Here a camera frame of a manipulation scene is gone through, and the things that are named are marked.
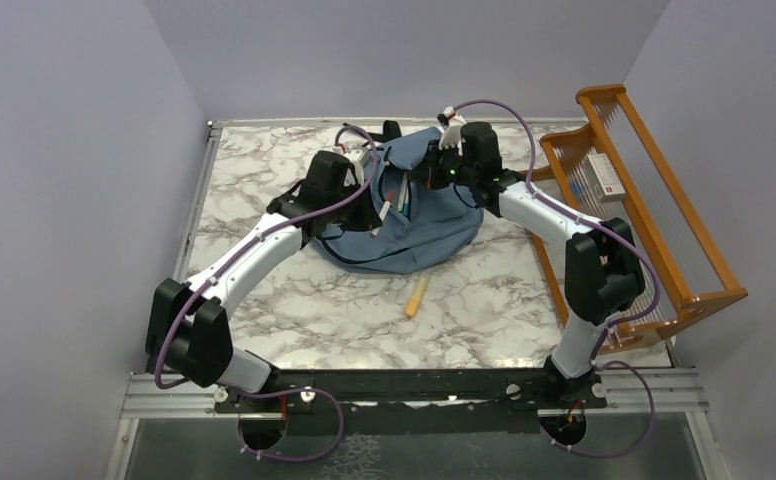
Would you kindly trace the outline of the blue student backpack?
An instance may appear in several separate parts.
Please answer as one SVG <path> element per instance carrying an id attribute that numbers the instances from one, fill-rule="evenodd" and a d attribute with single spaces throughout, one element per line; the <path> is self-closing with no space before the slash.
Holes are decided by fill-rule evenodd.
<path id="1" fill-rule="evenodd" d="M 439 128 L 428 127 L 378 147 L 381 162 L 370 193 L 379 209 L 390 191 L 399 195 L 403 175 L 422 160 L 429 142 L 440 136 Z M 409 219 L 393 201 L 375 238 L 369 232 L 344 232 L 330 225 L 310 245 L 323 259 L 350 272 L 411 274 L 449 259 L 477 236 L 484 212 L 475 207 L 468 188 L 430 190 L 408 180 Z"/>

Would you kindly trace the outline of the blue capped white pen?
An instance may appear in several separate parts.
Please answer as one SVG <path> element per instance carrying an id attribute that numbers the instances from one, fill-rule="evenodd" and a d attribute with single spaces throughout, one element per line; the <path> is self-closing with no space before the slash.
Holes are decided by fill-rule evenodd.
<path id="1" fill-rule="evenodd" d="M 410 218 L 410 209 L 411 209 L 410 203 L 411 203 L 411 188 L 408 187 L 404 193 L 402 208 L 400 210 L 400 212 L 405 216 L 406 219 Z"/>

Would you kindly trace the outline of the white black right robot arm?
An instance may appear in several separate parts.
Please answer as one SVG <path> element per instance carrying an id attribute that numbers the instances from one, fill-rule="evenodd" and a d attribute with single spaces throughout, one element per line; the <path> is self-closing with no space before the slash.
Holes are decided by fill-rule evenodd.
<path id="1" fill-rule="evenodd" d="M 413 180 L 433 190 L 465 187 L 477 206 L 564 249 L 569 317 L 539 386 L 549 404 L 564 407 L 589 387 L 611 324 L 645 290 L 630 225 L 585 215 L 537 189 L 526 175 L 504 168 L 489 123 L 439 123 L 440 134 L 428 142 Z"/>

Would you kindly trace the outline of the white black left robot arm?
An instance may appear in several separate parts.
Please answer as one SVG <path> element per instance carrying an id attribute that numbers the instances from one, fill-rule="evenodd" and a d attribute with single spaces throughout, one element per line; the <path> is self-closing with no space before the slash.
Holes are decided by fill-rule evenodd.
<path id="1" fill-rule="evenodd" d="M 327 226 L 368 231 L 380 225 L 370 192 L 379 160 L 375 148 L 318 151 L 305 178 L 273 198 L 257 225 L 220 259 L 186 280 L 158 285 L 145 345 L 157 387 L 219 384 L 240 389 L 254 410 L 274 405 L 279 386 L 270 377 L 273 367 L 234 346 L 230 316 Z"/>

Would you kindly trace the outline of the yellow capped white pen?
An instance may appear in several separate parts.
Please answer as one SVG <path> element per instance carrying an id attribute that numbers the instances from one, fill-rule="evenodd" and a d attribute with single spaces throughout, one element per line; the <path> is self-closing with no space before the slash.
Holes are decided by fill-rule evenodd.
<path id="1" fill-rule="evenodd" d="M 406 191 L 406 189 L 409 187 L 409 180 L 406 174 L 403 175 L 401 182 L 400 182 L 400 188 L 399 188 L 399 195 L 398 195 L 398 202 L 397 202 L 397 210 L 400 212 L 402 208 L 402 202 L 403 202 L 403 196 Z"/>

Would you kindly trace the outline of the orange highlighter marker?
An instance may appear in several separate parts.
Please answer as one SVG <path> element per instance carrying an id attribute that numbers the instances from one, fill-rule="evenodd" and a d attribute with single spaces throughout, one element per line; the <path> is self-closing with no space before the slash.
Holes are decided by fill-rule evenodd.
<path id="1" fill-rule="evenodd" d="M 417 281 L 415 283 L 414 289 L 412 291 L 412 294 L 411 294 L 411 296 L 410 296 L 410 298 L 409 298 L 409 300 L 408 300 L 408 302 L 406 304 L 406 307 L 404 309 L 404 314 L 408 318 L 414 318 L 418 314 L 418 312 L 420 310 L 420 307 L 421 307 L 421 304 L 422 304 L 422 301 L 423 301 L 423 298 L 424 298 L 425 293 L 427 291 L 427 288 L 428 288 L 428 285 L 429 285 L 429 282 L 430 282 L 430 278 L 431 278 L 431 275 L 428 272 L 422 273 L 418 277 L 418 279 L 417 279 Z"/>

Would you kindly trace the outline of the red capped white pen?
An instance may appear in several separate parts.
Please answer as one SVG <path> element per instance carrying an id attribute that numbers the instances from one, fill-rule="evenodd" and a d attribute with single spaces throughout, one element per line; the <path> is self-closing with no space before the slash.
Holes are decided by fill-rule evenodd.
<path id="1" fill-rule="evenodd" d="M 380 232 L 382 226 L 385 223 L 386 216 L 388 212 L 392 209 L 392 202 L 394 198 L 396 197 L 395 191 L 390 191 L 389 194 L 386 196 L 386 198 L 383 200 L 382 205 L 380 206 L 380 209 L 378 211 L 378 218 L 380 220 L 380 224 L 373 227 L 369 231 L 369 235 L 371 238 L 375 238 L 378 233 Z"/>

